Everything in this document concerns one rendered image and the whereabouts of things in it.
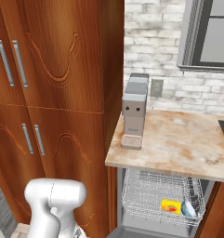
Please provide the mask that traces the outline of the wide wooden cabinet door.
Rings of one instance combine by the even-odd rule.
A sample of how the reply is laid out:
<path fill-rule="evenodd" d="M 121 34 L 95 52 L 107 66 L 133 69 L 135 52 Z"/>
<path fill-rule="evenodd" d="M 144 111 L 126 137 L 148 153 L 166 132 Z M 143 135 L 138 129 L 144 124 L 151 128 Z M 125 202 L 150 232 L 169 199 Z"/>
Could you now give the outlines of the wide wooden cabinet door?
<path fill-rule="evenodd" d="M 88 237 L 106 238 L 109 222 L 103 115 L 39 108 L 31 108 L 29 114 L 32 124 L 39 125 L 46 176 L 85 184 L 86 200 L 74 216 Z"/>
<path fill-rule="evenodd" d="M 0 0 L 17 40 L 30 106 L 102 112 L 99 0 Z"/>

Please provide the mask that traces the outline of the dishwasher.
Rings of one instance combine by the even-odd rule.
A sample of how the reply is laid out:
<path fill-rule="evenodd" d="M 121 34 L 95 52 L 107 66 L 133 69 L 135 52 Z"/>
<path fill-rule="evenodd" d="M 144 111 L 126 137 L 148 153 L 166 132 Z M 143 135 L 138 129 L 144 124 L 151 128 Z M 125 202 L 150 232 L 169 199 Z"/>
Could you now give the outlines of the dishwasher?
<path fill-rule="evenodd" d="M 126 226 L 133 229 L 184 235 L 185 237 L 194 238 L 201 221 L 198 226 L 187 226 L 173 223 L 165 223 L 153 219 L 137 218 L 132 215 L 129 215 L 122 205 L 122 192 L 124 187 L 126 170 L 126 168 L 120 168 L 118 170 L 118 227 Z M 206 206 L 210 193 L 214 187 L 214 183 L 206 179 L 199 180 L 201 181 L 202 191 L 204 195 L 204 203 Z"/>

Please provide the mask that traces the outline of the grey dishwasher door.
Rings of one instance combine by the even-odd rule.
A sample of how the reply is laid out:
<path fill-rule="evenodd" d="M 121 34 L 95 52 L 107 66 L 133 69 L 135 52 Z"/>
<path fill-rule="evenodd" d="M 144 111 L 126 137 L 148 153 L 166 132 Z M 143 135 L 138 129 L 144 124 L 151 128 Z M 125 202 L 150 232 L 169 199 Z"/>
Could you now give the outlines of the grey dishwasher door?
<path fill-rule="evenodd" d="M 119 226 L 113 230 L 106 238 L 190 238 L 184 235 L 167 234 L 155 231 L 145 231 L 133 229 L 126 226 Z"/>

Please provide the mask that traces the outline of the pale blue bowl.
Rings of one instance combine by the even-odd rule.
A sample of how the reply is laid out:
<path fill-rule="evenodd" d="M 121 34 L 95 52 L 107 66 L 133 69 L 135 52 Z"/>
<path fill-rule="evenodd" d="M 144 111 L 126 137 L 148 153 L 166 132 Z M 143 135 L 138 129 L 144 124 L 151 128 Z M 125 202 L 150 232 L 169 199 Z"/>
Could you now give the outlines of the pale blue bowl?
<path fill-rule="evenodd" d="M 195 212 L 193 206 L 187 200 L 182 202 L 181 212 L 186 217 L 190 217 L 190 218 L 196 218 L 197 217 L 196 212 Z"/>

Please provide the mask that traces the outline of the wooden counter cabinet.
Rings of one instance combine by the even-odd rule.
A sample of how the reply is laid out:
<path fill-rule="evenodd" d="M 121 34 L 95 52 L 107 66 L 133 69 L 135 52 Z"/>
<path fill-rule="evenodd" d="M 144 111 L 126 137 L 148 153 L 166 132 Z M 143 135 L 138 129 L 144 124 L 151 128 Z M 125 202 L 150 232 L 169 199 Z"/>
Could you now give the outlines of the wooden counter cabinet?
<path fill-rule="evenodd" d="M 224 238 L 224 182 L 215 182 L 194 238 Z"/>

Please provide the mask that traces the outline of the grey coffee machine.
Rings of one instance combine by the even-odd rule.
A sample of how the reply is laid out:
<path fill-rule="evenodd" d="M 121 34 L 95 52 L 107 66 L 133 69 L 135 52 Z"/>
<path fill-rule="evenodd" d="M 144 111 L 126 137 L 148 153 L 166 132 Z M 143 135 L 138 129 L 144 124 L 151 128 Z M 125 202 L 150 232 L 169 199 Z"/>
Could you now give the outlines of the grey coffee machine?
<path fill-rule="evenodd" d="M 145 124 L 149 76 L 146 73 L 131 73 L 122 97 L 124 134 L 121 147 L 140 150 Z"/>

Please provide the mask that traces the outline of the tall wooden cabinet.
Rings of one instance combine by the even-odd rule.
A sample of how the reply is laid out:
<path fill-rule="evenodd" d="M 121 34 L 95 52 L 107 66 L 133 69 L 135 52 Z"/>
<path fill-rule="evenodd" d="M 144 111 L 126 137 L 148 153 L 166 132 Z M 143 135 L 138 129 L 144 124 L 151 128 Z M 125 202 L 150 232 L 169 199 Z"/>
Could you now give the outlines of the tall wooden cabinet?
<path fill-rule="evenodd" d="M 99 0 L 99 45 L 100 45 L 100 61 L 101 61 L 100 71 L 101 71 L 101 89 L 103 96 L 102 101 L 103 111 L 88 112 L 88 113 L 101 113 L 103 115 L 104 148 L 105 148 L 104 163 L 121 112 L 121 97 L 123 93 L 124 23 L 125 23 L 125 0 Z M 23 106 L 27 108 L 28 113 L 31 108 L 78 112 L 66 109 L 30 106 L 27 104 L 26 99 L 24 105 L 5 104 L 5 103 L 0 104 Z M 37 144 L 37 136 L 35 134 L 33 124 L 32 127 L 37 149 L 41 157 L 42 155 L 40 152 L 39 145 Z M 108 206 L 108 222 L 109 222 L 108 235 L 109 235 L 117 226 L 117 211 L 116 211 L 117 171 L 115 168 L 107 166 L 106 164 L 105 168 L 107 174 L 107 206 Z"/>

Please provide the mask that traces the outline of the grey framed window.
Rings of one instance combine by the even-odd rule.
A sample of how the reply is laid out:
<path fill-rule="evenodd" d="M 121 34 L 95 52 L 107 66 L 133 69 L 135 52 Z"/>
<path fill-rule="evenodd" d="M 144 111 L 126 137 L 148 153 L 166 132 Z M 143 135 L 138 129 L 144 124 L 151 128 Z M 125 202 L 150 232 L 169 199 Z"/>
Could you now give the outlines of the grey framed window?
<path fill-rule="evenodd" d="M 177 66 L 224 72 L 224 0 L 186 0 Z"/>

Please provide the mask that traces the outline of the grey wall outlet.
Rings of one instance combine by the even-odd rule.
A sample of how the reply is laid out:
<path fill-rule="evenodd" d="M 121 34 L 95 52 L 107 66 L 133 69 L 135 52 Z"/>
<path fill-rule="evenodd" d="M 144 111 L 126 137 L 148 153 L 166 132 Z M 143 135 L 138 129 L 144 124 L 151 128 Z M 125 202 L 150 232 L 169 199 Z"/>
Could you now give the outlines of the grey wall outlet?
<path fill-rule="evenodd" d="M 151 96 L 152 97 L 161 97 L 163 93 L 163 80 L 152 79 L 151 85 Z"/>

